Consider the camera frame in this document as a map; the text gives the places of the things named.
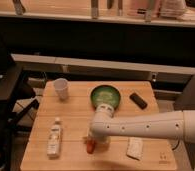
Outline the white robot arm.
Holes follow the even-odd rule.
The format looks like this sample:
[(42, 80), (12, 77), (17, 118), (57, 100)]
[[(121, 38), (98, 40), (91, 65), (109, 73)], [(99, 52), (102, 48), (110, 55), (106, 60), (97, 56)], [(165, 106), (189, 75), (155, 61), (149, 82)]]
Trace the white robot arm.
[(114, 108), (101, 104), (96, 108), (89, 133), (100, 141), (104, 141), (107, 136), (127, 136), (179, 139), (195, 143), (195, 110), (114, 117)]

